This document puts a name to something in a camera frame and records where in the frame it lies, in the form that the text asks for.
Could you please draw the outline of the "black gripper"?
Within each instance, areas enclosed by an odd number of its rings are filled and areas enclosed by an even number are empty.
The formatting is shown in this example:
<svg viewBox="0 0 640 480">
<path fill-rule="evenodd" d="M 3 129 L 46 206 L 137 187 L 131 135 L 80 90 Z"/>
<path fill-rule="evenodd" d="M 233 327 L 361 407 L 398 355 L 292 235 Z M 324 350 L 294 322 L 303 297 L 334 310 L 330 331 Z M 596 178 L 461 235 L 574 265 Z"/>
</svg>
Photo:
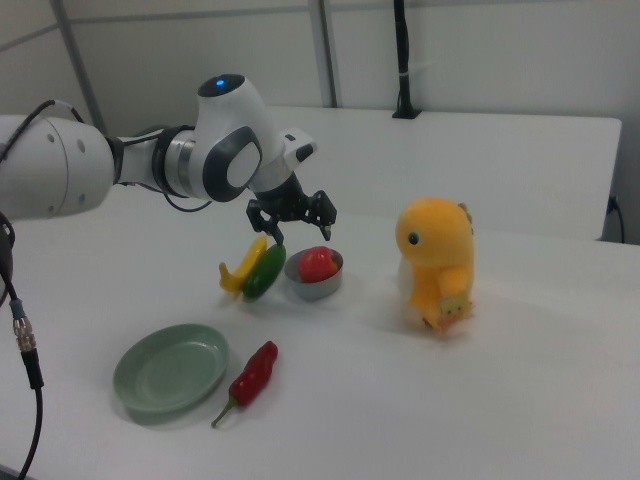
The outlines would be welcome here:
<svg viewBox="0 0 640 480">
<path fill-rule="evenodd" d="M 277 245 L 284 245 L 280 221 L 303 220 L 319 228 L 325 241 L 332 236 L 332 226 L 337 219 L 337 209 L 325 191 L 314 195 L 304 194 L 295 173 L 280 186 L 265 192 L 257 192 L 246 207 L 249 222 L 256 233 L 264 233 Z"/>
</svg>

